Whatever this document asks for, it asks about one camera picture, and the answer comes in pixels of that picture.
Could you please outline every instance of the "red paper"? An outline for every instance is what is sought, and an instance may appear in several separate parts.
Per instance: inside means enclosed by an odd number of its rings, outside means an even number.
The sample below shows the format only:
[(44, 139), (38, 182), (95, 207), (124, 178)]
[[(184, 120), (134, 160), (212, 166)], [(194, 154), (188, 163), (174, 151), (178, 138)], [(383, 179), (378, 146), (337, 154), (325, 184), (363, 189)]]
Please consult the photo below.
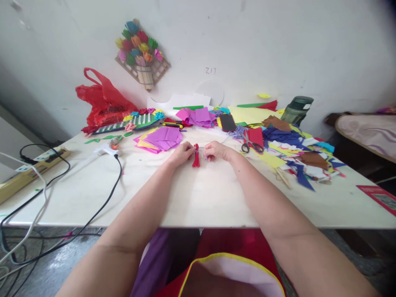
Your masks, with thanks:
[(263, 140), (263, 129), (261, 128), (256, 128), (256, 129), (249, 129), (246, 131), (247, 137), (249, 140), (253, 143), (257, 143), (264, 147), (264, 140)]
[(379, 186), (357, 186), (366, 195), (396, 216), (396, 197)]
[(276, 111), (276, 107), (278, 106), (278, 101), (274, 100), (272, 102), (268, 102), (267, 104), (263, 104), (257, 108), (262, 108), (262, 109), (269, 109), (272, 111)]

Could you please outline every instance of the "floor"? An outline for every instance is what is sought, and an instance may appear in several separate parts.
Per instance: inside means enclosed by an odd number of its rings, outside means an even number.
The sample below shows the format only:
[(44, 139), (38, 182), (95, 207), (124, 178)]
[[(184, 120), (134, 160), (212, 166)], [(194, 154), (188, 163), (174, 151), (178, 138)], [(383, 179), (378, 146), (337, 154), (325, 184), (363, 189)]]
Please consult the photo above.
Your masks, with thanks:
[[(34, 232), (33, 236), (44, 237), (63, 236), (71, 231), (72, 228), (38, 228), (38, 232)], [(20, 238), (12, 238), (14, 236), (23, 236), (24, 230), (8, 229), (6, 230), (7, 238), (10, 241), (17, 242)], [(84, 233), (90, 233), (90, 236), (81, 236), (75, 239), (65, 247), (40, 259), (34, 270), (33, 264), (21, 270), (20, 275), (17, 273), (11, 275), (3, 287), (0, 289), (0, 296), (41, 296), (53, 297), (65, 281), (73, 267), (86, 254), (89, 248), (98, 240), (99, 235), (103, 232), (101, 229), (87, 229)], [(355, 254), (343, 239), (335, 232), (335, 230), (322, 230), (322, 232), (355, 264), (355, 266), (365, 275), (368, 280), (380, 291), (387, 296), (392, 281), (394, 282), (394, 260), (395, 259), (363, 259)], [(381, 234), (396, 247), (396, 231), (381, 231)], [(29, 239), (26, 241), (27, 258), (36, 256), (40, 253), (41, 244), (44, 242), (43, 250), (55, 245), (59, 239), (41, 240)], [(18, 261), (24, 259), (24, 249), (20, 248), (17, 253)], [(10, 269), (16, 267), (8, 261), (6, 266)], [(4, 275), (4, 271), (0, 271), (0, 277)], [(286, 287), (287, 296), (296, 296), (292, 286), (289, 284), (284, 273), (280, 269), (283, 282)]]

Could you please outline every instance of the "red plastic bag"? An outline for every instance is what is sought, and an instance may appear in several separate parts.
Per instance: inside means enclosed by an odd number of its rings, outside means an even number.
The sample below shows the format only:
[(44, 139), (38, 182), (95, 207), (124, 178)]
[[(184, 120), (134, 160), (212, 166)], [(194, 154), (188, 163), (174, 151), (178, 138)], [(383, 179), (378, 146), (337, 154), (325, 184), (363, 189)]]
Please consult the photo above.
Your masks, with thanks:
[[(102, 84), (87, 75), (87, 71), (92, 71)], [(121, 122), (125, 116), (133, 111), (138, 111), (137, 107), (128, 101), (104, 75), (92, 68), (84, 68), (84, 75), (95, 85), (90, 87), (81, 85), (76, 87), (77, 97), (92, 105), (91, 113), (87, 117), (88, 130), (96, 130), (98, 127)]]

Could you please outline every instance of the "green water bottle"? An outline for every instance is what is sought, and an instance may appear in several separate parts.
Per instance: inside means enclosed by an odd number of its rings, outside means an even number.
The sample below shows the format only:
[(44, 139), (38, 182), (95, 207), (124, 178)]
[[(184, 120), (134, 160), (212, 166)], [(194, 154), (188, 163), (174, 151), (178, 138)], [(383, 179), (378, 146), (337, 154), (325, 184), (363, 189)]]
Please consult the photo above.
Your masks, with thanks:
[(288, 104), (283, 113), (281, 120), (290, 124), (300, 125), (301, 121), (305, 118), (311, 104), (314, 100), (311, 97), (296, 96)]

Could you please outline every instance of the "table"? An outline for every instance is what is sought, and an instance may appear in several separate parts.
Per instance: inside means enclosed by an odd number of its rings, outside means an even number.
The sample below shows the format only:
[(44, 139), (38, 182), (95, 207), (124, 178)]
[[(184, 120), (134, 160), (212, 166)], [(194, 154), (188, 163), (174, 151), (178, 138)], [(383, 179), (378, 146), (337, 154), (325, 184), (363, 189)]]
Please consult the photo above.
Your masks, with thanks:
[[(204, 146), (212, 140), (222, 142), (225, 133), (187, 128), (183, 141)], [(119, 135), (124, 131), (99, 135)], [(107, 227), (134, 194), (150, 178), (155, 170), (173, 152), (158, 155), (135, 147), (133, 138), (143, 134), (136, 131), (120, 142), (120, 161), (124, 175), (108, 205), (91, 223), (92, 227)], [(99, 143), (84, 144), (87, 139), (79, 134), (63, 144), (71, 151), (67, 160), (72, 166), (88, 158)], [(225, 145), (240, 150), (241, 144), (228, 138)], [(273, 182), (318, 228), (347, 229), (395, 229), (396, 217), (364, 194), (356, 185), (374, 185), (353, 169), (345, 166), (341, 171), (347, 176), (335, 177), (332, 185), (312, 183), (316, 192), (299, 185), (294, 177), (288, 177), (292, 189), (278, 181), (272, 169), (253, 152), (251, 163)], [(200, 156), (200, 168), (192, 168), (192, 160), (175, 173), (170, 201), (162, 226), (164, 227), (258, 227), (246, 206), (242, 188), (231, 166), (223, 161), (207, 163)], [(44, 174), (48, 181), (66, 169), (60, 162)], [(119, 166), (110, 155), (98, 158), (86, 167), (66, 175), (53, 183), (48, 190), (49, 205), (42, 215), (40, 226), (83, 226), (107, 199), (119, 173)], [(42, 188), (37, 179), (0, 205), (0, 215), (6, 215), (29, 199), (35, 189)], [(9, 225), (29, 225), (42, 206), (44, 197), (38, 196), (30, 205), (17, 213)]]

